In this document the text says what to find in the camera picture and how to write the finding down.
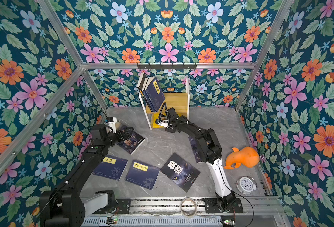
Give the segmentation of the blue book yellow label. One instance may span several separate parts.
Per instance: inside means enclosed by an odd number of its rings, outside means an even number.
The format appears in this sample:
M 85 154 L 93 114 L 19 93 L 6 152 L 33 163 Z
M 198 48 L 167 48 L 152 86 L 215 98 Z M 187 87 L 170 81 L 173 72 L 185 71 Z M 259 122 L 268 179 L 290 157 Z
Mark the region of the blue book yellow label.
M 147 86 L 148 86 L 148 91 L 150 92 L 152 103 L 156 109 L 156 112 L 158 112 L 160 107 L 165 102 L 164 93 L 156 77 L 149 77 Z
M 148 86 L 147 86 L 148 80 L 149 80 L 148 77 L 145 76 L 144 85 L 143 85 L 143 93 L 144 93 L 144 96 L 147 98 L 147 101 L 150 105 L 150 107 L 149 107 L 150 111 L 154 113 L 154 112 L 156 112 L 156 109 L 155 109 L 155 107 L 152 103 L 150 92 L 148 91 Z

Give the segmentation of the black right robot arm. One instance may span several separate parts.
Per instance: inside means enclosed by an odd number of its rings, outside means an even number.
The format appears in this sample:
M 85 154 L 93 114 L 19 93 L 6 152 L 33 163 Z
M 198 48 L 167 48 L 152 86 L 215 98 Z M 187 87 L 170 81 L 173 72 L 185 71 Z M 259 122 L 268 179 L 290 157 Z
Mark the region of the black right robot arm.
M 155 122 L 165 127 L 167 132 L 184 132 L 195 140 L 197 152 L 207 164 L 215 184 L 217 206 L 227 212 L 234 205 L 236 196 L 227 181 L 222 165 L 222 147 L 213 129 L 204 129 L 191 122 L 187 117 L 179 116 L 174 108 L 159 112 Z

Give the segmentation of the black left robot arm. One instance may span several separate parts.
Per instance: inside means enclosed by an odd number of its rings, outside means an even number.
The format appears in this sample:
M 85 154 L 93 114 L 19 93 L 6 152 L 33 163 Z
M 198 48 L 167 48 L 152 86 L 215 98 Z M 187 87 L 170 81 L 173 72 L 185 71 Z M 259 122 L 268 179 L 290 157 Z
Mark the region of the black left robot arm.
M 83 152 L 78 164 L 52 191 L 42 193 L 39 199 L 39 218 L 42 227 L 80 227 L 87 216 L 108 205 L 107 193 L 82 201 L 81 190 L 92 172 L 108 154 L 109 148 L 129 139 L 133 131 L 132 127 L 113 131 L 105 124 L 92 127 L 91 143 Z

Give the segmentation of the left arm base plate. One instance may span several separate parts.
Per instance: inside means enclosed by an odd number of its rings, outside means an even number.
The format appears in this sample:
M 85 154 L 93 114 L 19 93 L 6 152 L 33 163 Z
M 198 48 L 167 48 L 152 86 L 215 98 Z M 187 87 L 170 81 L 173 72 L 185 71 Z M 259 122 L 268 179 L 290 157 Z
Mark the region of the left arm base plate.
M 129 214 L 131 201 L 131 199 L 116 199 L 111 205 L 108 204 L 93 214 Z

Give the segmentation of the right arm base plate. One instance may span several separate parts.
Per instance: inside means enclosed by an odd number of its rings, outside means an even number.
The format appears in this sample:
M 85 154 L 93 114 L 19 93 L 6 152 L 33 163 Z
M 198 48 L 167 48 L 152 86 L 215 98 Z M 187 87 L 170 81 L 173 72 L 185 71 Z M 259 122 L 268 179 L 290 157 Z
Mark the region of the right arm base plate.
M 229 204 L 225 204 L 221 198 L 203 198 L 206 213 L 243 213 L 241 200 L 236 198 Z

